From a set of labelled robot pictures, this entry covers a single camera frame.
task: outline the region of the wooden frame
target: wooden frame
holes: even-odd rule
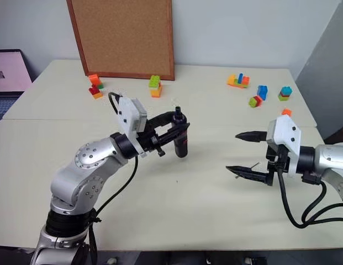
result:
[[[168,67],[168,73],[158,73],[158,72],[129,72],[129,71],[122,71],[122,72],[118,72],[118,71],[92,71],[91,69],[89,69],[89,65],[87,63],[86,60],[86,55],[84,53],[83,50],[83,44],[82,44],[82,40],[81,40],[81,36],[80,36],[80,32],[78,29],[78,24],[77,24],[77,19],[76,19],[76,14],[75,14],[75,10],[73,8],[74,5],[74,0],[67,0],[67,5],[68,5],[68,11],[71,17],[71,21],[72,21],[72,26],[73,26],[73,31],[74,31],[74,35],[77,41],[77,46],[78,46],[78,50],[79,50],[79,55],[82,61],[82,65],[83,65],[83,69],[85,74],[88,75],[92,75],[92,74],[98,74],[99,76],[102,77],[126,77],[126,78],[145,78],[148,79],[151,77],[151,75],[160,75],[161,79],[163,80],[175,80],[175,69],[174,69],[174,58],[173,58],[173,32],[172,32],[172,6],[171,6],[171,0],[164,0],[166,1],[166,20],[167,20],[167,32],[166,32],[166,37],[167,37],[167,54],[168,54],[168,61],[165,62],[166,63],[163,64],[163,66]]]

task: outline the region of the cork board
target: cork board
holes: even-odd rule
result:
[[[175,80],[171,0],[67,0],[86,75]]]

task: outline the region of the green building block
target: green building block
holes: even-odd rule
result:
[[[255,107],[256,107],[256,105],[257,105],[257,100],[255,99],[255,97],[250,98],[249,105],[250,105],[250,107],[252,107],[252,108],[255,108]]]
[[[289,100],[289,97],[282,97],[281,94],[279,93],[278,98],[280,101],[287,101]]]
[[[160,82],[160,76],[151,76],[149,80],[149,87],[158,89],[159,88],[159,82]]]

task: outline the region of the blue building block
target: blue building block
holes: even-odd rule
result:
[[[292,89],[291,87],[282,87],[281,94],[284,97],[289,97],[292,94]]]
[[[241,84],[242,83],[242,77],[243,77],[243,74],[239,74],[239,78],[238,78],[238,83]]]
[[[260,96],[263,100],[266,100],[267,92],[268,92],[267,86],[258,86],[257,95]]]

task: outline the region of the table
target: table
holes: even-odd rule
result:
[[[107,120],[0,121],[0,245],[35,247],[50,205],[54,172],[68,164],[85,142],[117,129]],[[287,219],[278,181],[273,187],[239,178],[226,165],[266,168],[266,143],[234,135],[265,127],[189,128],[189,155],[178,158],[173,145],[166,155],[140,160],[135,179],[101,213],[95,226],[100,250],[280,250],[343,247],[343,223],[296,229]],[[316,128],[302,128],[302,144],[316,146]],[[128,179],[133,161],[104,186],[99,207]],[[320,192],[300,177],[286,178],[289,204],[299,216]],[[328,186],[319,208],[340,202]],[[324,217],[343,217],[343,208]]]
[[[229,75],[240,72],[250,76],[250,87],[240,89],[228,86],[226,81]],[[287,69],[177,65],[176,80],[162,81],[161,98],[151,98],[149,81],[145,79],[101,80],[105,86],[105,97],[95,100],[88,91],[90,82],[79,60],[53,61],[3,118],[107,122],[112,119],[107,93],[115,91],[128,97],[137,97],[149,117],[180,105],[193,124],[267,126],[284,108],[289,108],[298,126],[316,126]],[[248,102],[256,95],[260,84],[268,85],[268,99],[260,108],[252,109]],[[277,97],[283,86],[293,89],[287,102],[280,102]]]

